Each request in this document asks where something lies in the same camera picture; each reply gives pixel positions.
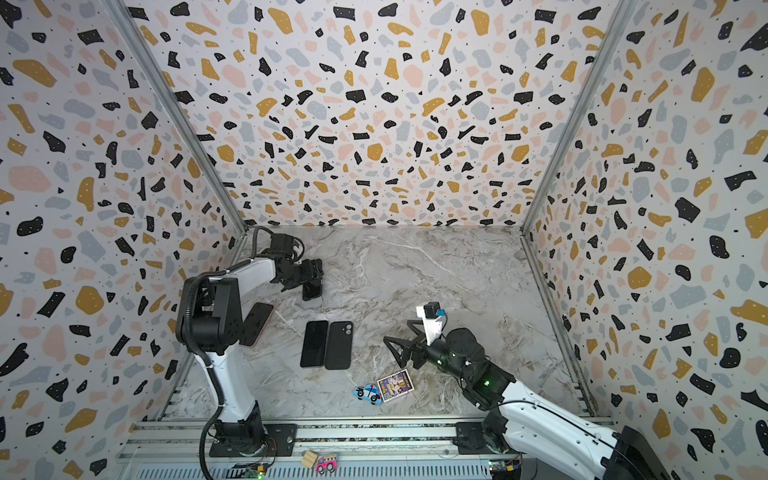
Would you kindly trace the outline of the black phone case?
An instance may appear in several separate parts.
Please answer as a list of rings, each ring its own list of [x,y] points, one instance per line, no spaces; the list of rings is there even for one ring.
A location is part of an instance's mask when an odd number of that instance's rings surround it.
[[[351,365],[354,325],[350,321],[333,322],[329,326],[324,367],[347,370]]]

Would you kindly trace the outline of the large black phone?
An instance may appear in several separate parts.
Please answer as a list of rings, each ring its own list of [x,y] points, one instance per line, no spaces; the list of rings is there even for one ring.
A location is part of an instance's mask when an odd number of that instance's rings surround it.
[[[329,322],[309,321],[306,324],[301,351],[300,367],[322,367],[325,363]]]

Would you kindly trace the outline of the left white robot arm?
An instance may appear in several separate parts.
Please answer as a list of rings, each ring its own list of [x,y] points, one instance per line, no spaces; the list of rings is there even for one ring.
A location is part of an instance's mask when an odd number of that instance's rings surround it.
[[[265,227],[256,231],[268,234],[266,248],[253,243],[250,257],[235,266],[187,279],[181,295],[175,335],[203,368],[215,401],[201,434],[202,441],[213,439],[213,456],[277,450],[238,356],[241,347],[256,343],[274,307],[255,303],[244,309],[242,297],[263,284],[279,284],[283,291],[300,288],[303,300],[322,294],[322,261],[304,257],[302,240]]]

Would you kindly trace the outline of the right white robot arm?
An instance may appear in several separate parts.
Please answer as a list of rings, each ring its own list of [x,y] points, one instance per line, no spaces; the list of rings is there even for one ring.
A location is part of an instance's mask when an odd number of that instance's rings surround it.
[[[467,328],[434,341],[414,320],[415,337],[383,338],[399,366],[435,366],[457,380],[462,395],[486,413],[483,447],[535,457],[573,479],[669,479],[648,440],[637,430],[596,424],[546,400],[494,364]]]

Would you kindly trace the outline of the phone in pink case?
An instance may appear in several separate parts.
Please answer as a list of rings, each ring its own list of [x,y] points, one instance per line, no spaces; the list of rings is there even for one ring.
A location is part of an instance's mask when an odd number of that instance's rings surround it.
[[[253,347],[263,333],[273,311],[273,305],[256,302],[243,320],[239,343],[246,347]]]

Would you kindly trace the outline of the purple card box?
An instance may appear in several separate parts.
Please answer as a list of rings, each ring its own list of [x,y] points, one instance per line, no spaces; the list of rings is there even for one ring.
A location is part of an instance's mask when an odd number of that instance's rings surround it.
[[[407,395],[414,390],[409,372],[405,369],[377,380],[376,386],[384,403]]]

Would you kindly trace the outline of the blue toy car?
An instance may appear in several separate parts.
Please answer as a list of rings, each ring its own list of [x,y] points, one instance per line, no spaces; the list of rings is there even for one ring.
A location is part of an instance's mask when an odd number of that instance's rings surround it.
[[[383,403],[383,399],[375,384],[357,387],[353,394],[356,399],[367,401],[371,405],[381,405]]]

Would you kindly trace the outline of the pink toy car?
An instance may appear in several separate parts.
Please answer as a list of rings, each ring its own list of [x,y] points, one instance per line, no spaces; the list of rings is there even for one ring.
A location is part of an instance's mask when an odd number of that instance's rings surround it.
[[[338,460],[336,455],[319,457],[315,464],[315,472],[318,475],[334,473],[338,469]]]

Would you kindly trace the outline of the small wooden block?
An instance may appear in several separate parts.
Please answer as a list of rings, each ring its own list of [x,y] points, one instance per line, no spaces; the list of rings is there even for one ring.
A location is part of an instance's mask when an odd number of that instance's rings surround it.
[[[314,470],[315,465],[318,463],[319,455],[311,450],[304,452],[301,465],[307,469]]]

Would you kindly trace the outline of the aluminium left corner post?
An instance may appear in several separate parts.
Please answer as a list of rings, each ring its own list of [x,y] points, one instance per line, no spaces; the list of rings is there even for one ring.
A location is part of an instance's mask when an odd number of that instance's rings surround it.
[[[245,221],[240,217],[238,209],[219,178],[202,142],[190,126],[187,117],[176,100],[172,88],[164,79],[162,71],[146,41],[143,39],[139,28],[132,20],[125,2],[103,1],[103,5],[106,14],[125,40],[141,70],[144,72],[146,80],[155,91],[158,100],[176,127],[182,142],[191,150],[192,156],[205,174],[211,189],[222,205],[222,210],[230,218],[231,223],[238,230],[239,234],[245,234],[248,229]]]

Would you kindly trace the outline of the aluminium corner post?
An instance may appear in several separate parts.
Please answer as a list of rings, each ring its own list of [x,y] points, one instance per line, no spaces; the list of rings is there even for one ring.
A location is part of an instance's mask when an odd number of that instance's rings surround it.
[[[520,229],[523,240],[528,238],[528,234],[534,228],[536,216],[546,200],[547,191],[554,183],[555,176],[565,161],[570,145],[575,139],[583,118],[587,114],[597,88],[599,87],[601,78],[610,63],[613,52],[620,40],[620,36],[624,32],[637,4],[638,1],[636,0],[621,0],[617,3],[613,16],[608,23],[605,38],[602,40],[601,45],[596,52],[592,67],[586,76],[579,95],[576,97],[575,104],[565,122],[563,133],[558,140],[552,160],[541,175],[538,189]]]
[[[158,100],[176,127],[182,142],[191,150],[192,156],[205,174],[211,189],[222,205],[222,210],[230,218],[231,223],[238,230],[239,234],[245,234],[248,229],[245,221],[240,217],[238,209],[219,178],[202,142],[190,126],[187,117],[176,100],[172,88],[164,79],[162,71],[146,41],[143,39],[139,28],[132,20],[125,2],[103,1],[103,5],[106,14],[125,40],[141,70],[144,72],[146,80],[155,91]]]

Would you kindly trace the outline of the aluminium right corner post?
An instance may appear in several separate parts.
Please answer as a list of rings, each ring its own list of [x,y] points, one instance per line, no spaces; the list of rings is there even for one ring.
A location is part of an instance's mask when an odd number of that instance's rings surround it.
[[[534,228],[536,216],[546,200],[547,191],[554,183],[555,176],[565,161],[570,145],[575,139],[583,118],[587,114],[597,88],[599,87],[601,78],[610,63],[613,52],[620,40],[620,36],[624,32],[637,4],[638,1],[636,0],[621,0],[617,3],[613,16],[608,23],[605,38],[602,40],[601,45],[596,52],[592,67],[586,76],[579,95],[576,97],[575,104],[565,122],[563,133],[558,140],[552,160],[541,175],[538,189],[520,229],[523,240],[528,238],[528,234]]]

